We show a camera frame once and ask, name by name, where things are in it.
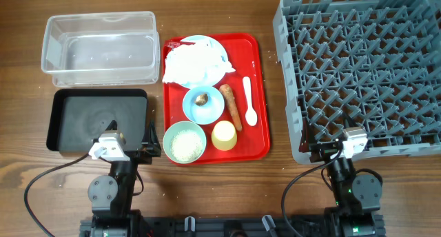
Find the green bowl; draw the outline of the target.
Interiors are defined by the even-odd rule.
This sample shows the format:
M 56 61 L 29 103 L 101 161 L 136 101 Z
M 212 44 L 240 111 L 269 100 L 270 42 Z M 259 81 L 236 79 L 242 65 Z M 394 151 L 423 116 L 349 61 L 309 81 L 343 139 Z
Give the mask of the green bowl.
M 164 152 L 166 153 L 167 157 L 169 159 L 171 159 L 172 161 L 174 161 L 175 163 L 178 163 L 178 164 L 189 164 L 189 163 L 179 163 L 172 156 L 171 149 L 170 149 L 172 138 L 178 132 L 183 131 L 183 130 L 195 131 L 200 136 L 200 138 L 202 139 L 202 142 L 203 142 L 203 153 L 204 153 L 206 145 L 207 145 L 206 135 L 205 135 L 203 129 L 199 125 L 197 125 L 197 124 L 195 124 L 193 122 L 190 122 L 190 121 L 180 121 L 180 122 L 177 122 L 177 123 L 173 124 L 171 127 L 169 127 L 167 129 L 167 131 L 165 132 L 165 135 L 163 137 L 163 149 L 164 149 Z M 190 163 L 193 163 L 193 162 L 197 161 L 203 155 L 203 153 L 197 159 L 193 160 Z

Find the white rice grains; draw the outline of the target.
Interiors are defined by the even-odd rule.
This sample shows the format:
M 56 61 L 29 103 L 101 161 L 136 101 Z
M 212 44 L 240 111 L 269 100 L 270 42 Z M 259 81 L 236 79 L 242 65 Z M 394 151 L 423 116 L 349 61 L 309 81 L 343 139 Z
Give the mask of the white rice grains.
M 203 142 L 195 131 L 183 130 L 172 138 L 170 149 L 179 163 L 190 163 L 203 153 Z

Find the white plastic spoon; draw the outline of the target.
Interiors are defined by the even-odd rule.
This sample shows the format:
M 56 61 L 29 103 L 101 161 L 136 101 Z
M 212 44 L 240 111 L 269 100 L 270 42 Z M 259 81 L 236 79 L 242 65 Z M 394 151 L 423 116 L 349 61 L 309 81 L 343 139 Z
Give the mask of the white plastic spoon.
M 243 77 L 243 88 L 247 102 L 245 120 L 247 121 L 248 125 L 255 126 L 257 124 L 258 117 L 252 105 L 252 87 L 251 87 L 251 80 L 248 76 Z

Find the small light blue bowl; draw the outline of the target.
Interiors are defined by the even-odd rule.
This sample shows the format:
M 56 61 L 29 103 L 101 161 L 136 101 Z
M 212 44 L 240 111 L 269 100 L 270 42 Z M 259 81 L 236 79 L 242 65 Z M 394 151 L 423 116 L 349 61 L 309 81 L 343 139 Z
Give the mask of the small light blue bowl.
M 197 98 L 203 94 L 207 95 L 207 102 L 204 105 L 197 105 Z M 223 95 L 216 88 L 201 86 L 190 89 L 185 94 L 182 108 L 184 115 L 190 121 L 199 125 L 209 125 L 221 117 L 225 109 L 225 101 Z

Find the brown food scrap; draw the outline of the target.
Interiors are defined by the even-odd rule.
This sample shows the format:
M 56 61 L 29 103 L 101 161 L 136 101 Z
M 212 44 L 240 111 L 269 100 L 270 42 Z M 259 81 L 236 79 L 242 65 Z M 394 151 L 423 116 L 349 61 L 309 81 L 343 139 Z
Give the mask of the brown food scrap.
M 208 100 L 209 100 L 208 94 L 202 93 L 196 97 L 196 100 L 194 101 L 194 103 L 197 106 L 203 106 L 208 102 Z

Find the yellow plastic cup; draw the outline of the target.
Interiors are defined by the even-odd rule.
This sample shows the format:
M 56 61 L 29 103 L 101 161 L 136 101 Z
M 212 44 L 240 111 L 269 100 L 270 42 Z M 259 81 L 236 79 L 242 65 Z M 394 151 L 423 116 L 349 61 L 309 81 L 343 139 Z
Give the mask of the yellow plastic cup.
M 237 133 L 234 125 L 229 121 L 219 121 L 212 131 L 212 143 L 221 151 L 234 148 L 237 143 Z

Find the orange carrot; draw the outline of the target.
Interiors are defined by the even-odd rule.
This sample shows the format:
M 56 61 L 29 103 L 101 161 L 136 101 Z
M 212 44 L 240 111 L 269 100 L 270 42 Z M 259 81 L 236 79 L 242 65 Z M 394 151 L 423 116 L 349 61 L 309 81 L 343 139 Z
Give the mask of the orange carrot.
M 243 130 L 243 126 L 240 121 L 238 108 L 236 106 L 234 93 L 233 93 L 231 87 L 228 84 L 223 84 L 219 87 L 219 91 L 225 99 L 227 109 L 229 110 L 229 113 L 232 117 L 234 127 L 236 128 L 237 131 L 241 132 Z

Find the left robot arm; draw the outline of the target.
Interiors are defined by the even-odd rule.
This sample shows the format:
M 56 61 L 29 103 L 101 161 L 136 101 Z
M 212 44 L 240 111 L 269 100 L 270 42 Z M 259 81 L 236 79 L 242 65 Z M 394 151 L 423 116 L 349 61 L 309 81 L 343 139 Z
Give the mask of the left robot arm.
M 110 172 L 95 178 L 88 187 L 88 198 L 92 203 L 92 221 L 82 222 L 80 236 L 153 236 L 154 229 L 137 209 L 132 209 L 136 196 L 134 186 L 141 181 L 139 165 L 150 165 L 154 157 L 161 155 L 161 146 L 154 121 L 145 130 L 141 148 L 125 151 L 123 133 L 115 120 L 96 139 L 88 154 L 94 160 L 109 162 Z

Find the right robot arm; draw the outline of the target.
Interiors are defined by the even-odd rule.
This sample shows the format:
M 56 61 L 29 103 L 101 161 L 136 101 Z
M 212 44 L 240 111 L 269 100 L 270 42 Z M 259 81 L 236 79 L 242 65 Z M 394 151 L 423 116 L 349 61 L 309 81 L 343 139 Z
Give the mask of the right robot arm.
M 380 209 L 383 180 L 379 173 L 363 168 L 355 169 L 352 158 L 360 154 L 367 144 L 367 133 L 347 114 L 342 115 L 345 128 L 339 137 L 328 143 L 319 143 L 312 124 L 304 120 L 305 127 L 299 149 L 311 152 L 312 163 L 323 162 L 321 172 L 332 191 L 336 206 L 325 209 L 322 229 L 324 236 L 384 236 L 386 234 Z

